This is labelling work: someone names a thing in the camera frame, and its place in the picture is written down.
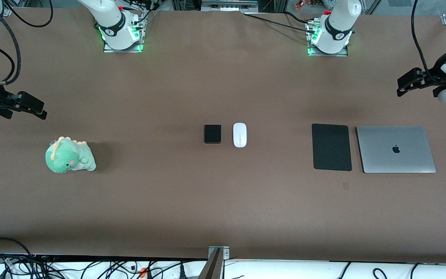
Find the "metal back rail fixture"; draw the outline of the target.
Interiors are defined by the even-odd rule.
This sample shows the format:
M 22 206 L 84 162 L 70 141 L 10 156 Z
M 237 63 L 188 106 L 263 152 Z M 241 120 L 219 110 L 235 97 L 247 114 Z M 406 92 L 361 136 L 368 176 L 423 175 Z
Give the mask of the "metal back rail fixture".
M 240 11 L 258 13 L 258 0 L 201 0 L 200 11 Z

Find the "silver laptop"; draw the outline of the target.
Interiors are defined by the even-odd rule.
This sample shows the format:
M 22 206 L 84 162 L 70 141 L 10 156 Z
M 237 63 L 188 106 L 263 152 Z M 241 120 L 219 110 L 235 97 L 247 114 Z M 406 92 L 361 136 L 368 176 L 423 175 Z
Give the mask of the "silver laptop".
M 423 126 L 357 126 L 355 131 L 364 173 L 436 172 Z

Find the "black mouse pad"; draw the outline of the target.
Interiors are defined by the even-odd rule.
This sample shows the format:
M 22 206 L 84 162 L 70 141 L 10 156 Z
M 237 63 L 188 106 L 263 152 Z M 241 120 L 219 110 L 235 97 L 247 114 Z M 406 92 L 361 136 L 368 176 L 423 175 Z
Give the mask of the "black mouse pad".
M 312 124 L 313 166 L 317 170 L 352 171 L 349 128 Z

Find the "green dinosaur plush toy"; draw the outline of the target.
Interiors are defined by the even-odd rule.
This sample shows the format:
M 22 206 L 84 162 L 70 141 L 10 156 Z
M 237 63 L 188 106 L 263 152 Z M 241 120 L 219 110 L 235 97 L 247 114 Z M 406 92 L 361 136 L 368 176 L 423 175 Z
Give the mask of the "green dinosaur plush toy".
M 86 141 L 61 136 L 52 142 L 45 153 L 48 168 L 54 173 L 68 171 L 94 171 L 97 167 L 92 150 Z

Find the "aluminium support beam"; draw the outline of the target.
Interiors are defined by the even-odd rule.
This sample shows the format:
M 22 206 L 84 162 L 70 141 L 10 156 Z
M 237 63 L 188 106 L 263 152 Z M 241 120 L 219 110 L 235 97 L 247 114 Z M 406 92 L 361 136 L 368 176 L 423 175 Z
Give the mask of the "aluminium support beam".
M 224 264 L 223 251 L 217 249 L 206 261 L 197 279 L 223 279 Z

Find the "black phone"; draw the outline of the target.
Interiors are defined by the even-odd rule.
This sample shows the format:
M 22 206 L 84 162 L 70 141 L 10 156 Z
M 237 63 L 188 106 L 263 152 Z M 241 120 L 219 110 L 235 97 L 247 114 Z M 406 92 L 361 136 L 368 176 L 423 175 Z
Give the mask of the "black phone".
M 204 125 L 204 143 L 221 143 L 221 125 Z

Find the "white computer mouse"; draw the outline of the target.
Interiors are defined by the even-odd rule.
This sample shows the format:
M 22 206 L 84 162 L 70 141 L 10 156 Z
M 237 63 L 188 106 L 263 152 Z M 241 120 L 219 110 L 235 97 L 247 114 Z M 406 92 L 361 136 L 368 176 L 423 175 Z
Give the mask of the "white computer mouse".
M 243 122 L 233 125 L 233 145 L 236 148 L 244 148 L 247 145 L 247 126 Z

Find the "metal table edge bracket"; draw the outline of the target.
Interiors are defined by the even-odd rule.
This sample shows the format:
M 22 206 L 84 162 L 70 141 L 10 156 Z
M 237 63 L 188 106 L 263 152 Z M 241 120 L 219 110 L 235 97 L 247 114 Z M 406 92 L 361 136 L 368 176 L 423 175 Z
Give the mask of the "metal table edge bracket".
M 230 259 L 230 248 L 228 246 L 209 246 L 208 258 L 210 258 L 212 253 L 215 252 L 217 249 L 223 251 L 223 259 L 225 261 Z

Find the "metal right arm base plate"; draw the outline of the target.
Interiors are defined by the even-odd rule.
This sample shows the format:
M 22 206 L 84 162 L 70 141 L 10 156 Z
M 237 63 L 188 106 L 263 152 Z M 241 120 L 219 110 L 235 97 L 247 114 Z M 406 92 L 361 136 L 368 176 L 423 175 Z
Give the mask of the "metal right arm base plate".
M 125 49 L 114 49 L 112 48 L 108 43 L 113 42 L 113 44 L 119 45 L 119 46 L 124 46 L 126 45 L 126 43 L 123 43 L 122 39 L 117 39 L 117 37 L 104 37 L 101 36 L 101 38 L 103 39 L 103 51 L 105 53 L 141 53 L 143 51 L 143 47 L 144 47 L 144 38 L 142 37 L 141 39 L 132 42 L 131 46 L 129 46 L 128 48 Z

